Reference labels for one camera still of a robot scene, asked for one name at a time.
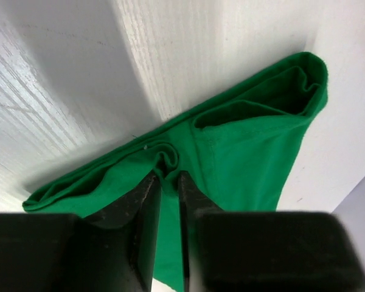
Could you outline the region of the green t shirt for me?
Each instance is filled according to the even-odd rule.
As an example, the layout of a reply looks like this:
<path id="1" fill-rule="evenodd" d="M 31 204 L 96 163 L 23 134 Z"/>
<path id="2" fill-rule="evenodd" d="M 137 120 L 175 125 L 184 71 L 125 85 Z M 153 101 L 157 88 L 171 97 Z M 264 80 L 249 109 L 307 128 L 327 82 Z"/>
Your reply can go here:
<path id="1" fill-rule="evenodd" d="M 162 184 L 154 277 L 183 290 L 177 180 L 190 173 L 225 210 L 275 210 L 313 119 L 328 71 L 310 52 L 290 55 L 157 129 L 40 187 L 26 212 L 93 214 L 148 172 Z"/>

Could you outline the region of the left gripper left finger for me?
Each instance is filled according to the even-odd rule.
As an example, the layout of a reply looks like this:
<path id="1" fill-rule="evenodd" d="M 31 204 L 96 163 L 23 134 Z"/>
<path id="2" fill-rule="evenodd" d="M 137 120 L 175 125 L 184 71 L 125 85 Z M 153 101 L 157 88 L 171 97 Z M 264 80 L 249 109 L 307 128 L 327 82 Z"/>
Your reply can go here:
<path id="1" fill-rule="evenodd" d="M 151 291 L 161 184 L 154 172 L 80 225 L 79 291 Z"/>

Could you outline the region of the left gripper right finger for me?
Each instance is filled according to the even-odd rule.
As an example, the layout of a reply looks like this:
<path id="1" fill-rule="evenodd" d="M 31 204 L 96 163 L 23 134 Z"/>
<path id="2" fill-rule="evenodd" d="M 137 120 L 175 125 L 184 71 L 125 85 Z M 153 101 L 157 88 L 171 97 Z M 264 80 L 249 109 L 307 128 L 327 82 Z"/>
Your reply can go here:
<path id="1" fill-rule="evenodd" d="M 187 171 L 179 173 L 178 198 L 184 291 L 204 291 L 203 247 L 198 222 L 203 215 L 221 211 L 221 208 L 198 188 Z"/>

